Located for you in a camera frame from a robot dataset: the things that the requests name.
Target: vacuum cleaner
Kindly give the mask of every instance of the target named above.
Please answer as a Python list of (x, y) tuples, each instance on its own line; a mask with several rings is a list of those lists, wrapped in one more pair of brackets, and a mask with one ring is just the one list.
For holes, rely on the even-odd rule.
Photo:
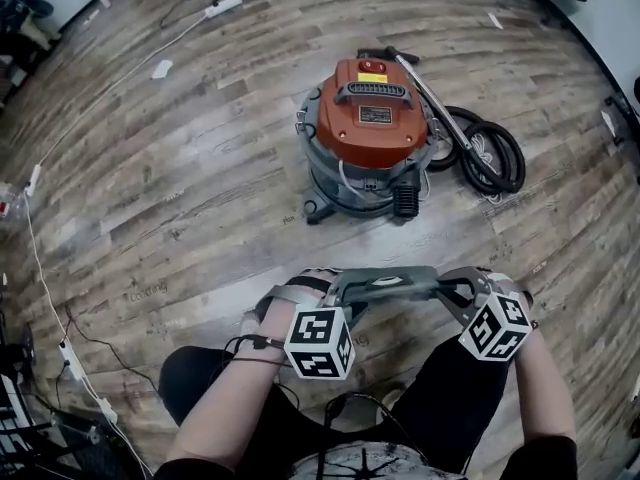
[[(361, 49), (309, 93), (296, 122), (312, 180), (304, 195), (308, 224), (335, 212), (412, 220), (420, 211), (425, 169), (458, 162), (482, 194), (520, 190), (525, 162), (513, 136), (465, 109), (445, 107), (413, 69), (418, 61), (391, 46)], [(456, 115), (468, 121), (464, 131)], [(454, 145), (444, 159), (434, 160), (442, 126)], [(469, 139), (476, 134), (494, 145), (499, 170), (480, 158)]]

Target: red vacuum cleaner lid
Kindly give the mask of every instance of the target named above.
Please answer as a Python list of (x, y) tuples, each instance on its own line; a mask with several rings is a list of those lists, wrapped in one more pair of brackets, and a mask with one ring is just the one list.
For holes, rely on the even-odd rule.
[(338, 62), (324, 83), (317, 135), (345, 162), (385, 169), (424, 146), (427, 122), (418, 91), (402, 66), (348, 59)]

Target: black strap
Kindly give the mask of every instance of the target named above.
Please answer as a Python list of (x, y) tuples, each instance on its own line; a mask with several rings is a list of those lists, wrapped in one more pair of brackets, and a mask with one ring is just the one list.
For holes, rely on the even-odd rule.
[(306, 286), (307, 288), (327, 293), (331, 287), (331, 283), (324, 279), (318, 279), (317, 277), (296, 276), (289, 279), (285, 286)]

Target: metal tube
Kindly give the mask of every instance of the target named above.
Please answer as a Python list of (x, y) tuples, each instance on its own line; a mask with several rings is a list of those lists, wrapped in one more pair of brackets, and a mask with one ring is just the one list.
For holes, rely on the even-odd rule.
[(445, 121), (447, 127), (453, 132), (453, 136), (458, 140), (460, 146), (462, 146), (467, 151), (472, 149), (473, 146), (471, 145), (471, 142), (469, 142), (469, 139), (467, 139), (460, 126), (458, 126), (458, 123), (456, 123), (455, 119), (451, 117), (451, 114), (449, 114), (445, 106), (438, 99), (435, 93), (430, 89), (430, 87), (422, 81), (418, 73), (416, 73), (413, 69), (413, 66), (411, 66), (411, 64), (409, 64), (404, 59), (404, 57), (402, 57), (402, 55), (396, 55), (395, 60), (405, 69), (407, 73), (409, 73), (409, 75), (411, 75), (411, 78), (413, 78), (413, 81), (416, 83), (416, 85), (420, 87), (429, 104), (438, 111), (438, 114)]

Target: red power switch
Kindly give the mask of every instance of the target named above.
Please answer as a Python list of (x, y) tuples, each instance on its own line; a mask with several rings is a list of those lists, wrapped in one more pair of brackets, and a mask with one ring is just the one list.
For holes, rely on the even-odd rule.
[(380, 62), (379, 60), (366, 59), (361, 60), (360, 64), (358, 64), (358, 71), (382, 75), (387, 72), (387, 66), (384, 65), (384, 62)]

